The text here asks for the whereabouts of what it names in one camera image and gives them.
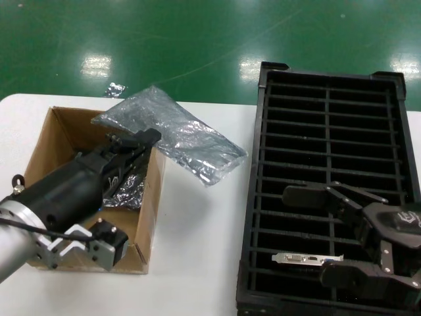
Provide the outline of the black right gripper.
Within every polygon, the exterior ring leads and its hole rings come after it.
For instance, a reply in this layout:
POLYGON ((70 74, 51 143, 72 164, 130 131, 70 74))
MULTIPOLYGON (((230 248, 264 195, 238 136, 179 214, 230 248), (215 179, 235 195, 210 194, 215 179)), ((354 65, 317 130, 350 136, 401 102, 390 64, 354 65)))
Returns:
POLYGON ((420 250, 420 203, 387 205, 384 197, 361 188, 332 182, 287 186, 282 194, 285 206, 321 209, 356 228, 363 215, 380 243, 380 262, 327 261, 322 264, 323 286, 346 289, 356 296, 419 296, 420 275, 395 274, 392 244, 420 250))

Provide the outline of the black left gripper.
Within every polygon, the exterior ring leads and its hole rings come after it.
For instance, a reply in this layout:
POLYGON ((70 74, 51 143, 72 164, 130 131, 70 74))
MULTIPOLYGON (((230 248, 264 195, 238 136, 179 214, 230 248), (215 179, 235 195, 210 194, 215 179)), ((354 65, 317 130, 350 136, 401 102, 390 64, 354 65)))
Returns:
POLYGON ((90 218, 102 208, 105 198, 148 164, 161 133, 153 128, 135 134, 110 132, 106 139, 112 153, 92 151, 77 157, 13 199, 53 232, 64 232, 90 218))

